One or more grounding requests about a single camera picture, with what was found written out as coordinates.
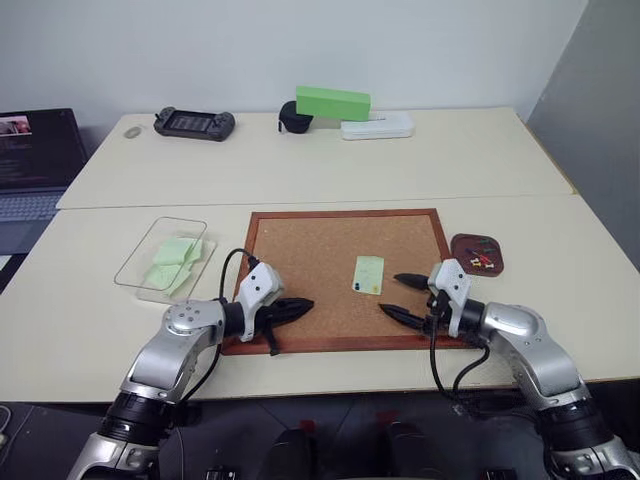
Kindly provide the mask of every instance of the cork board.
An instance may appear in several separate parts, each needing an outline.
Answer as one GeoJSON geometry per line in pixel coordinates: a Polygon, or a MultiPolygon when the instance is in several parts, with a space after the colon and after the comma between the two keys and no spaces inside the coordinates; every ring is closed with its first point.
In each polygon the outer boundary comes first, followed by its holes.
{"type": "MultiPolygon", "coordinates": [[[[402,285],[397,273],[428,275],[450,257],[435,209],[340,212],[254,212],[245,247],[278,270],[285,297],[305,297],[314,308],[278,327],[283,353],[428,348],[425,337],[380,310],[379,303],[426,313],[427,294],[402,285]],[[352,290],[356,257],[384,258],[381,295],[352,290]]],[[[247,274],[246,264],[239,274],[247,274]]],[[[463,347],[447,336],[439,347],[463,347]]],[[[267,353],[266,341],[230,339],[226,355],[267,353]]]]}

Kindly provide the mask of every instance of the laptop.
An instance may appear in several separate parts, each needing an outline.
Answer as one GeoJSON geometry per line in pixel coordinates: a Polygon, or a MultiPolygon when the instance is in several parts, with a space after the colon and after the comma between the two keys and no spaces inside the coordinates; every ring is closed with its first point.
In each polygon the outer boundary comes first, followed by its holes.
{"type": "Polygon", "coordinates": [[[0,113],[0,255],[31,250],[86,162],[71,109],[0,113]]]}

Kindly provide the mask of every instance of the white table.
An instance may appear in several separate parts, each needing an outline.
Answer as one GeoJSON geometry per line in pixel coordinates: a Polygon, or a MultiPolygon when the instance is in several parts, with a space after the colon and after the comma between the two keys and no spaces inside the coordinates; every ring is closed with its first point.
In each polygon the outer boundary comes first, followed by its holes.
{"type": "Polygon", "coordinates": [[[235,131],[222,143],[162,137],[153,130],[153,115],[126,115],[58,207],[572,193],[511,108],[411,115],[411,138],[345,141],[335,128],[279,134],[275,113],[238,114],[235,131]],[[133,126],[142,133],[125,138],[133,126]]]}
{"type": "MultiPolygon", "coordinates": [[[[151,222],[202,219],[218,249],[196,288],[211,298],[222,260],[243,245],[253,210],[435,207],[447,240],[497,238],[505,271],[474,278],[472,297],[528,305],[587,380],[640,376],[640,275],[577,195],[332,204],[148,207],[60,212],[0,296],[0,400],[111,401],[163,306],[135,299],[113,276],[151,222]]],[[[230,271],[228,287],[235,280],[230,271]]],[[[477,351],[441,351],[446,382],[477,351]]],[[[468,385],[511,383],[492,356],[468,385]]],[[[223,357],[200,398],[434,388],[427,351],[223,357]]]]}

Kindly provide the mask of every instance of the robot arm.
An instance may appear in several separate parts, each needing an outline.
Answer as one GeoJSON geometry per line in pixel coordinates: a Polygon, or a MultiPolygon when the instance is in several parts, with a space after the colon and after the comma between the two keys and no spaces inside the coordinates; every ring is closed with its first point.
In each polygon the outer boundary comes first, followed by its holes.
{"type": "Polygon", "coordinates": [[[158,478],[159,443],[173,424],[198,355],[224,337],[249,341],[274,322],[294,320],[313,306],[305,299],[277,301],[283,291],[278,273],[265,263],[252,266],[233,303],[190,300],[167,309],[160,330],[138,354],[68,480],[158,478]]]}
{"type": "MultiPolygon", "coordinates": [[[[640,467],[605,425],[571,357],[549,336],[539,314],[518,305],[484,305],[469,299],[471,281],[455,259],[436,265],[429,277],[399,274],[396,278],[431,290],[432,315],[427,323],[442,321],[450,336],[486,345],[507,360],[536,412],[558,476],[640,480],[640,467]]],[[[407,310],[381,307],[404,325],[425,330],[425,320],[407,310]]]]}

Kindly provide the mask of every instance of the green box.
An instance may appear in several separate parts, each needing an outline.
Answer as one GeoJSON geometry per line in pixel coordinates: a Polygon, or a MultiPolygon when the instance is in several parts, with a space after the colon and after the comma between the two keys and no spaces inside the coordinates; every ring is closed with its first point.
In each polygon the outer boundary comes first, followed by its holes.
{"type": "Polygon", "coordinates": [[[369,120],[371,96],[368,93],[297,87],[296,111],[303,115],[366,122],[369,120]]]}

